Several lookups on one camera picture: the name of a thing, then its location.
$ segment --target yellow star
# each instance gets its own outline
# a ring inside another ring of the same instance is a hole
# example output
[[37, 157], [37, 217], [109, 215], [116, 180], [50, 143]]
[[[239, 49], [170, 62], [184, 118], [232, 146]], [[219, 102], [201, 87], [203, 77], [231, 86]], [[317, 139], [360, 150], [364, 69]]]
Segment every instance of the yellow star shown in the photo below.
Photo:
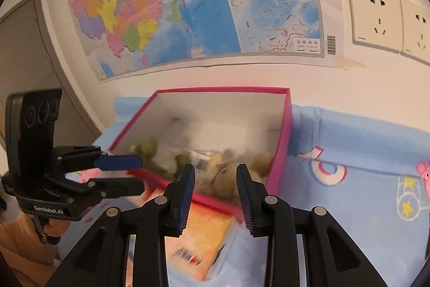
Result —
[[405, 215], [407, 218], [409, 218], [409, 214], [411, 214], [414, 211], [411, 207], [411, 201], [403, 202], [402, 206], [403, 206], [402, 214]]
[[415, 178], [412, 178], [409, 176], [404, 177], [403, 180], [405, 181], [405, 188], [409, 187], [412, 190], [414, 189], [414, 186], [417, 183], [417, 180]]

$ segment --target metal screw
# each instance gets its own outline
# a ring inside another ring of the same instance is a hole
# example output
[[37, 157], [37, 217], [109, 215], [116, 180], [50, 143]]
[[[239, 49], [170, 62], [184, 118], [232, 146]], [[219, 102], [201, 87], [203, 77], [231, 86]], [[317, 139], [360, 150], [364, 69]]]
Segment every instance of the metal screw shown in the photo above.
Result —
[[118, 214], [118, 209], [117, 209], [117, 208], [114, 208], [114, 207], [109, 208], [109, 209], [106, 211], [106, 215], [107, 215], [107, 216], [115, 216], [115, 215], [117, 215], [117, 214]]
[[266, 196], [264, 199], [268, 204], [275, 204], [278, 202], [278, 199], [275, 196]]
[[166, 196], [158, 196], [155, 198], [155, 203], [156, 204], [164, 204], [167, 202], [167, 197]]
[[327, 214], [327, 210], [324, 207], [315, 207], [315, 214], [323, 216]]

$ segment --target gray door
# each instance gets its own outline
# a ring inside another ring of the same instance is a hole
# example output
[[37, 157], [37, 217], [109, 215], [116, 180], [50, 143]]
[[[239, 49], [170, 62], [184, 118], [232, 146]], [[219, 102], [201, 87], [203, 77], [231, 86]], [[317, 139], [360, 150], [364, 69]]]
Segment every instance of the gray door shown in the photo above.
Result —
[[59, 77], [65, 82], [65, 75], [58, 72], [59, 65], [57, 72], [54, 69], [52, 60], [56, 55], [44, 19], [38, 21], [37, 15], [40, 18], [37, 0], [25, 0], [0, 20], [0, 104], [4, 107], [7, 97], [14, 92], [61, 87], [63, 96], [54, 145], [91, 145], [100, 132], [73, 90], [60, 82]]

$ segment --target wall socket panel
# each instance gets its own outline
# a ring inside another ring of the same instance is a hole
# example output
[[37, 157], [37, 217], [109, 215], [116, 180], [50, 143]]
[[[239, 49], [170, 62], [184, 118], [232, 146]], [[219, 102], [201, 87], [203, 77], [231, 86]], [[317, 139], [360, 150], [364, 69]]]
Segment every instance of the wall socket panel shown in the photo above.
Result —
[[403, 17], [402, 54], [430, 63], [430, 11], [410, 0], [400, 0]]
[[400, 0], [350, 0], [350, 6], [355, 43], [402, 51]]

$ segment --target open cardboard box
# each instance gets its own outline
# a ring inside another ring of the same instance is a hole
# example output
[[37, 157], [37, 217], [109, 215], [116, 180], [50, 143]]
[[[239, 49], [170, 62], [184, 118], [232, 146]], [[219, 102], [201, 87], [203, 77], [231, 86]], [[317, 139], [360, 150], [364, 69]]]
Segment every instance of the open cardboard box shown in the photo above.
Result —
[[[112, 154], [128, 154], [142, 138], [183, 150], [228, 150], [250, 164], [261, 152], [274, 160], [266, 181], [269, 194], [278, 193], [292, 126], [288, 88], [214, 87], [159, 90], [134, 115], [110, 146]], [[142, 169], [132, 174], [165, 188], [168, 180]], [[243, 220], [236, 205], [197, 192], [193, 200]]]

